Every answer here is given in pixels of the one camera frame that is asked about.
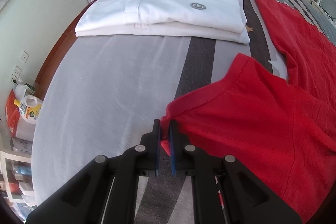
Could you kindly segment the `striped grey bed sheet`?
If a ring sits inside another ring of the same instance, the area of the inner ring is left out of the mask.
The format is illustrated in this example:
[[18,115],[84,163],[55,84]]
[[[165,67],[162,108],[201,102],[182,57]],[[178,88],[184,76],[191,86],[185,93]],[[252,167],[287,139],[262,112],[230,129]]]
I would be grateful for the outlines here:
[[[306,0],[284,0],[335,43],[335,28]],[[97,223],[104,199],[94,196],[86,208],[82,175],[66,191],[65,215],[43,202],[96,156],[115,157],[150,132],[169,102],[221,79],[238,53],[252,56],[275,76],[287,77],[254,0],[244,0],[250,43],[177,36],[84,36],[58,66],[46,92],[33,141],[33,186],[38,207],[28,223]]]

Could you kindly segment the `yellow detergent jug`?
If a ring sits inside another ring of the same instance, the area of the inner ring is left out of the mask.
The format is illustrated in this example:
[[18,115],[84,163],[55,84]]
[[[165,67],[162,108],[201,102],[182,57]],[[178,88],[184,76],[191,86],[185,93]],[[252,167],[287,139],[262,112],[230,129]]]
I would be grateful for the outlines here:
[[14,100],[19,110],[19,120],[15,137],[26,141],[33,141],[34,132],[42,107],[42,101],[36,96],[27,95],[21,100]]

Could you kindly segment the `white wall socket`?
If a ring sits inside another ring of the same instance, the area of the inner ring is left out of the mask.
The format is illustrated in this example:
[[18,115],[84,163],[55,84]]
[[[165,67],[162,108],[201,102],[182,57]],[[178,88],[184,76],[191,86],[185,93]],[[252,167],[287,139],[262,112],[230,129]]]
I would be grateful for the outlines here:
[[15,67],[13,70],[13,73],[11,74],[11,82],[16,83],[19,80],[19,76],[21,74],[22,70],[19,67]]

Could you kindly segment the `red polo shirt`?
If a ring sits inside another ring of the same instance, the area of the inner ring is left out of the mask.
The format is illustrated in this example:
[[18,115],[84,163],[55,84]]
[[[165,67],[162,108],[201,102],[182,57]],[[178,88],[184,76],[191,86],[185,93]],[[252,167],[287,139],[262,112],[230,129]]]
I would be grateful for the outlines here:
[[255,0],[288,78],[239,53],[219,81],[168,104],[168,126],[210,155],[236,156],[307,223],[335,183],[335,46],[297,10]]

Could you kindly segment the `white shelf unit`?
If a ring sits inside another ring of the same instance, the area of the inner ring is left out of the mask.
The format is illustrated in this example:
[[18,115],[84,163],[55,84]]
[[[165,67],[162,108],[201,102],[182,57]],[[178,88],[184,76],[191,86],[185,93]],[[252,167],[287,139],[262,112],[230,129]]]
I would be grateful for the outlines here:
[[14,214],[25,222],[36,208],[31,178],[32,142],[13,138],[1,119],[1,195]]

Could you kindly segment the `red and white box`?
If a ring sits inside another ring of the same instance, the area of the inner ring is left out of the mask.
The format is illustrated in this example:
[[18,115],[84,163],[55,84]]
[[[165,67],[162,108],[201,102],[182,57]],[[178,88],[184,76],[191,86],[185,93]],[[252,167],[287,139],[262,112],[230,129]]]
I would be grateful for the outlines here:
[[11,90],[6,101],[5,117],[11,136],[14,138],[17,132],[17,126],[20,118],[18,106],[14,104],[16,100],[14,91]]

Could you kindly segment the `folded white polo shirt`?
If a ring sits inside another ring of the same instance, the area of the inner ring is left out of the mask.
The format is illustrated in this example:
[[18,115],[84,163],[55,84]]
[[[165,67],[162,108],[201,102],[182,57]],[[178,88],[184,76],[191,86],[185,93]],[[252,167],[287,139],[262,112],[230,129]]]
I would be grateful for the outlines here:
[[243,0],[98,0],[76,36],[194,36],[248,44]]

